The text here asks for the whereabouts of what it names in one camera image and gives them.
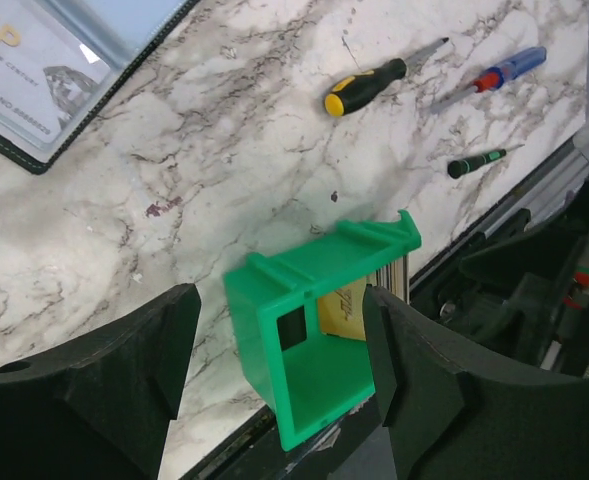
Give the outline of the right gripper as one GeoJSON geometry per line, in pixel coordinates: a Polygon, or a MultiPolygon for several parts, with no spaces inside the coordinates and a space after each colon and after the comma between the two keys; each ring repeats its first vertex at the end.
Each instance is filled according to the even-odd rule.
{"type": "Polygon", "coordinates": [[[519,362],[541,366],[553,343],[572,339],[589,307],[589,178],[548,219],[529,210],[505,237],[462,256],[436,294],[437,320],[519,362]]]}

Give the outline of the silver VIP card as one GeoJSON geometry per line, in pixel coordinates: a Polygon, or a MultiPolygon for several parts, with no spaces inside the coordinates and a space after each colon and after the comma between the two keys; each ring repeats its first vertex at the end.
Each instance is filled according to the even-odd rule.
{"type": "Polygon", "coordinates": [[[90,108],[111,69],[35,1],[0,1],[0,127],[44,147],[90,108]]]}

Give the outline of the black leather card holder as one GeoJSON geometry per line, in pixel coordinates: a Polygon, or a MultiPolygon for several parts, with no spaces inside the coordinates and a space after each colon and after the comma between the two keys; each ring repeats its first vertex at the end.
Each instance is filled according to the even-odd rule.
{"type": "Polygon", "coordinates": [[[0,0],[0,154],[49,170],[194,6],[0,0]]]}

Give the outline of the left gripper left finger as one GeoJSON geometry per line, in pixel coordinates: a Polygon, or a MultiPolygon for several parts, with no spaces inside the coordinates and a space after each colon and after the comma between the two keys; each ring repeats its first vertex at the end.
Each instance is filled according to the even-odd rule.
{"type": "Polygon", "coordinates": [[[201,299],[181,284],[0,367],[0,479],[155,479],[201,299]]]}

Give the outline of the green plastic bin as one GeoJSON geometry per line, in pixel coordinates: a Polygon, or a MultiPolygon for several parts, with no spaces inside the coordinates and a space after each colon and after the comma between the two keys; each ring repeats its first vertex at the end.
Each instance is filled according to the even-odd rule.
{"type": "Polygon", "coordinates": [[[399,215],[342,220],[282,253],[250,253],[223,277],[243,374],[274,413],[285,451],[374,392],[365,340],[322,333],[317,300],[421,246],[410,213],[399,215]]]}

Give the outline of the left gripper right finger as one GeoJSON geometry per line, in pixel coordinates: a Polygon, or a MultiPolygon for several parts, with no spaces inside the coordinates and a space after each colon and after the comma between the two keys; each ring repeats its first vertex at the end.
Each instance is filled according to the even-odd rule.
{"type": "Polygon", "coordinates": [[[495,353],[380,287],[363,317],[400,479],[589,479],[589,378],[495,353]]]}

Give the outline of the gold card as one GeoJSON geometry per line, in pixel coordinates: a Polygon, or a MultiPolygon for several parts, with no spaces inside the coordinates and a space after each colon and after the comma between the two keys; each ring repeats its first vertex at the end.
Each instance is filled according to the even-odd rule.
{"type": "Polygon", "coordinates": [[[320,331],[340,338],[364,341],[363,297],[366,279],[347,284],[317,300],[320,331]]]}

